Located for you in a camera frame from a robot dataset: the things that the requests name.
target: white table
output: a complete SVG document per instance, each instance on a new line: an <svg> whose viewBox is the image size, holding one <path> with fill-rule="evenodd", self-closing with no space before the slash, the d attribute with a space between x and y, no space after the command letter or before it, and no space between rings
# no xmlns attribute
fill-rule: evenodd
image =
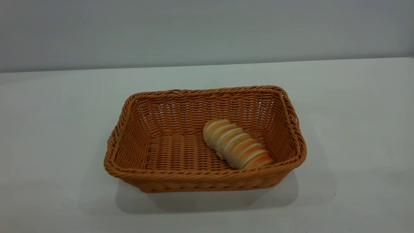
<svg viewBox="0 0 414 233"><path fill-rule="evenodd" d="M278 186L146 194L106 173L133 93L278 85L306 162ZM414 59L0 74L0 232L414 232Z"/></svg>

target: bread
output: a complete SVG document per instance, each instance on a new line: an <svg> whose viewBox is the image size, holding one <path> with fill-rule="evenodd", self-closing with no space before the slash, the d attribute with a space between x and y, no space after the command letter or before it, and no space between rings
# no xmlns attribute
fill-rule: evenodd
<svg viewBox="0 0 414 233"><path fill-rule="evenodd" d="M234 169L256 168L274 163L263 145L243 129L225 119L213 119L204 125L203 137L207 146Z"/></svg>

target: woven rattan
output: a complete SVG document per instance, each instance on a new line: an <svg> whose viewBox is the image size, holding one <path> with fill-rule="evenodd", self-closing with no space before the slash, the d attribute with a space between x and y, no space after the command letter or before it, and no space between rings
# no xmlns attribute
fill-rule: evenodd
<svg viewBox="0 0 414 233"><path fill-rule="evenodd" d="M228 119L276 161L233 170L203 141L204 124ZM106 171L144 192L219 191L277 185L306 158L286 92L276 86L169 90L130 96L109 140Z"/></svg>

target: basket rim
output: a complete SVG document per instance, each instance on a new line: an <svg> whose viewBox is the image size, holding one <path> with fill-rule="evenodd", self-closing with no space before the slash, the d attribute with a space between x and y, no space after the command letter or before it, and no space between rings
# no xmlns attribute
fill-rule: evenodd
<svg viewBox="0 0 414 233"><path fill-rule="evenodd" d="M181 96L206 96L203 94L208 91L209 95L213 94L237 94L237 93L257 93L255 91L266 90L268 92L277 93L280 100L284 103L286 118L289 119L289 131L292 138L295 141L296 155L288 160L275 163L273 165L267 165L264 167L241 169L241 170L149 170L149 169L136 169L136 168L122 168L115 162L114 158L119 149L119 145L122 141L122 128L120 125L124 125L130 119L130 109L133 102L138 99L153 99L166 96L181 97ZM294 168L300 166L306 159L306 144L299 129L299 119L295 113L295 110L289 100L285 90L278 86L265 85L265 86L249 86L249 87L225 87L217 89L205 89L205 90L167 90L167 91L155 91L155 92L140 92L131 95L122 108L121 115L118 123L115 126L110 138L107 141L107 152L105 154L104 167L105 170L112 176L121 179L133 179L135 181L228 181L233 179L257 179L262 177L273 177L280 173L287 173Z"/></svg>

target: white wall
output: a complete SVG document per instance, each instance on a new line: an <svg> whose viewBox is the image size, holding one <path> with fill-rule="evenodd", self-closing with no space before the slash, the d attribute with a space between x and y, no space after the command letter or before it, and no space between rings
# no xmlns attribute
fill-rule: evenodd
<svg viewBox="0 0 414 233"><path fill-rule="evenodd" d="M414 0L3 0L0 71L414 54Z"/></svg>

